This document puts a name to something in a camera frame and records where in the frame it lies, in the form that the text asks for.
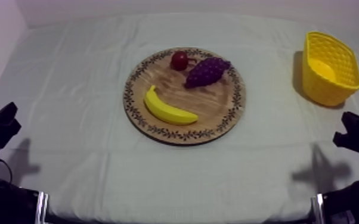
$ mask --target decorative border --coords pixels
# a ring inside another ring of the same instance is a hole
[[[203,52],[200,49],[186,49],[184,50],[189,56],[195,56],[199,55],[202,58],[209,58],[213,57],[213,54]],[[232,102],[233,107],[231,109],[228,109],[227,115],[225,115],[221,119],[221,123],[217,125],[216,129],[205,129],[200,131],[188,131],[179,133],[178,131],[170,131],[167,128],[161,128],[157,127],[156,125],[150,125],[147,123],[146,119],[141,115],[138,108],[134,107],[133,103],[135,102],[132,99],[132,96],[134,95],[134,91],[132,90],[132,87],[134,86],[134,82],[147,70],[147,67],[151,64],[154,64],[158,60],[162,60],[163,58],[171,55],[173,53],[172,49],[158,52],[154,55],[152,55],[148,60],[143,61],[141,65],[130,75],[128,81],[125,83],[125,89],[124,89],[124,109],[127,112],[129,116],[131,116],[133,119],[135,119],[139,126],[145,128],[147,127],[146,131],[151,132],[153,134],[158,134],[161,136],[164,136],[166,138],[178,138],[182,139],[184,142],[188,139],[194,138],[210,138],[211,136],[216,135],[216,133],[223,133],[225,130],[227,130],[227,126],[230,124],[230,122],[235,119],[236,112],[242,108],[242,83],[235,71],[235,68],[231,65],[231,67],[228,69],[227,73],[231,77],[231,81],[234,84],[234,94],[232,96]]]

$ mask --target purple grape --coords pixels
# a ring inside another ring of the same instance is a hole
[[[211,57],[198,63],[189,71],[185,88],[207,86],[220,80],[224,71],[229,69],[231,63],[221,58]]]

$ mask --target wooden tray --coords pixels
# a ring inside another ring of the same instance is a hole
[[[227,133],[241,117],[245,106],[245,86],[231,65],[218,82],[185,89],[183,84],[192,66],[186,71],[170,68],[171,56],[179,50],[198,62],[220,57],[198,48],[172,48],[149,56],[134,68],[126,81],[123,95],[125,112],[142,133],[160,142],[196,145],[213,141]],[[190,125],[177,126],[155,118],[143,101],[151,85],[156,85],[156,93],[162,101],[197,114],[199,120]]]

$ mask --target table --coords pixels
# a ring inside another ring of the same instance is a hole
[[[14,183],[50,193],[60,217],[101,222],[228,223],[296,219],[317,192],[359,180],[359,154],[336,148],[338,108],[303,95],[306,32],[342,39],[359,62],[359,33],[229,14],[92,18],[31,30],[0,79],[0,108],[22,130],[0,156]],[[194,46],[222,55],[245,82],[246,107],[227,135],[180,148],[148,139],[122,106],[125,81],[150,54]],[[7,171],[0,165],[0,177]]]

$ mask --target cable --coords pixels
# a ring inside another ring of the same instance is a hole
[[[7,166],[8,172],[10,173],[10,182],[9,182],[9,184],[11,184],[12,181],[13,181],[13,172],[11,171],[10,166],[4,160],[2,160],[1,158],[0,158],[0,162],[4,163],[5,166]]]

